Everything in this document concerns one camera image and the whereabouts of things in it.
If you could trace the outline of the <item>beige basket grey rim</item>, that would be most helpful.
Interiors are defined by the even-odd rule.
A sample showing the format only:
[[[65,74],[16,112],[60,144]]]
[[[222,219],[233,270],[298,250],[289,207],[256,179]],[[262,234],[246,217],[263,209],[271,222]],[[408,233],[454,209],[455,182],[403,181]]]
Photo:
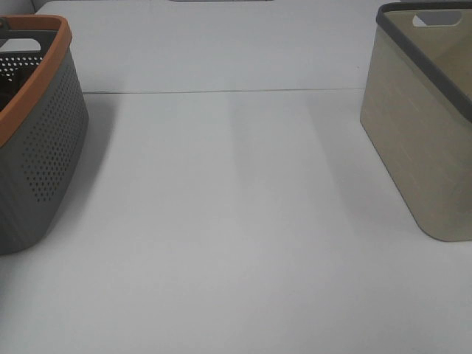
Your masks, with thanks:
[[[379,7],[360,122],[420,229],[469,241],[469,1]]]

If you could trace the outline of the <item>grey perforated basket orange rim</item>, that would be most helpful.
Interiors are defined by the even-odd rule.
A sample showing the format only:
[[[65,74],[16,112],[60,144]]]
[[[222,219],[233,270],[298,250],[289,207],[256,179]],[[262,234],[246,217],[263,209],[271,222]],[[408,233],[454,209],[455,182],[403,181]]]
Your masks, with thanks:
[[[1,75],[23,85],[1,111],[1,254],[45,237],[80,159],[89,123],[70,50],[72,32],[58,15],[1,17],[1,39],[32,39],[37,50],[1,54]]]

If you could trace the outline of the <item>brown towels inside grey basket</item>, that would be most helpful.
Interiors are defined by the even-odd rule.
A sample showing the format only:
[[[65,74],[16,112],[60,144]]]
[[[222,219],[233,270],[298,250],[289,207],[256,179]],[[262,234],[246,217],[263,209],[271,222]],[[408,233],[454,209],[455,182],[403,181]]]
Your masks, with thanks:
[[[22,83],[19,71],[1,75],[0,110],[2,111],[12,98],[17,94]]]

